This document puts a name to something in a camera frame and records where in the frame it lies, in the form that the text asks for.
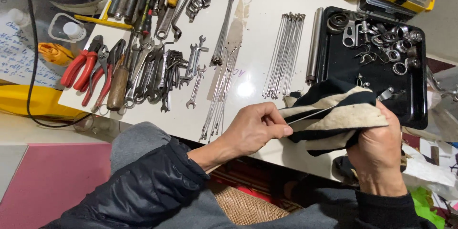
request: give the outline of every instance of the person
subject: person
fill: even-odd
[[[389,126],[364,130],[347,150],[360,191],[335,189],[284,218],[233,224],[205,188],[208,174],[293,133],[275,104],[261,103],[242,108],[219,138],[194,150],[151,123],[130,127],[113,141],[108,182],[43,228],[436,228],[416,215],[403,182],[399,121],[376,106]]]

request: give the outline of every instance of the white tabletop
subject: white tabletop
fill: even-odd
[[[237,9],[240,0],[235,0],[232,13]],[[232,80],[232,86],[228,93],[225,108],[225,129],[234,119],[238,110],[255,103],[268,101],[262,97],[262,88],[266,80],[281,15],[288,12],[305,14],[305,24],[301,40],[301,47],[296,63],[296,70],[291,84],[291,91],[308,91],[305,83],[306,70],[314,13],[319,7],[336,6],[347,10],[355,10],[356,6],[344,0],[241,0],[245,5],[243,43],[239,52],[234,72],[237,74]],[[209,47],[208,53],[203,52],[200,58],[201,67],[208,67],[220,28],[224,19],[228,0],[212,0],[211,6],[199,12],[193,23],[188,22],[188,17],[183,14],[178,26],[183,31],[183,36],[174,45],[168,45],[174,50],[182,51],[185,58],[190,55],[189,45],[199,43],[199,36],[207,38],[204,47]],[[96,25],[89,42],[96,35],[104,36],[104,43],[111,49],[116,42],[123,38],[129,40],[129,32],[108,26]],[[168,40],[173,41],[173,33],[169,33]],[[129,124],[137,124],[149,121],[170,135],[198,141],[201,130],[208,113],[210,101],[207,99],[211,90],[211,82],[215,74],[214,67],[208,68],[204,74],[197,95],[195,109],[187,109],[186,102],[189,100],[194,86],[192,81],[189,86],[181,90],[174,89],[170,92],[171,111],[164,114],[160,112],[161,103],[151,105],[147,101],[127,111],[124,116],[115,112],[106,115],[112,119],[120,120]],[[102,88],[99,83],[95,89],[89,105],[81,106],[84,94],[78,93],[73,88],[66,89],[59,103],[64,106],[90,112],[97,96]],[[273,101],[278,108],[284,108],[281,99]],[[345,151],[334,151],[318,157],[310,156],[304,146],[294,144],[289,140],[271,140],[263,149],[253,157],[271,162],[277,165],[289,167],[306,173],[315,174],[329,179],[340,180],[331,172],[332,160],[344,155]]]

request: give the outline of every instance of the red-handled pliers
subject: red-handled pliers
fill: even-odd
[[[89,91],[86,92],[86,96],[84,97],[83,100],[83,107],[87,106],[89,103],[89,100],[91,100],[91,97],[94,93],[94,88],[99,82],[100,78],[102,75],[105,75],[105,83],[102,88],[102,91],[100,92],[100,96],[98,99],[98,102],[100,101],[103,102],[105,99],[106,95],[108,94],[108,91],[110,90],[111,87],[111,78],[113,74],[113,64],[111,60],[109,59],[109,51],[107,46],[103,46],[99,50],[98,54],[98,62],[94,70],[92,71],[90,77],[89,77],[89,82],[83,87],[83,91],[85,91],[87,88],[89,88]]]
[[[89,76],[94,69],[95,62],[97,61],[97,52],[103,45],[103,40],[103,36],[97,35],[92,40],[87,50],[80,51],[80,55],[70,63],[68,68],[65,70],[62,79],[60,79],[60,83],[63,86],[70,88],[73,85],[78,76],[78,73],[84,64],[86,64],[86,66],[84,67],[83,74],[81,74],[73,88],[76,90],[81,90],[86,85],[87,81],[89,80]]]

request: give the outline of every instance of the black jacket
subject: black jacket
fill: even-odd
[[[76,207],[43,228],[154,227],[204,187],[210,177],[188,159],[190,149],[172,138],[116,171]],[[357,192],[361,228],[435,228],[418,217],[410,195],[380,197]]]

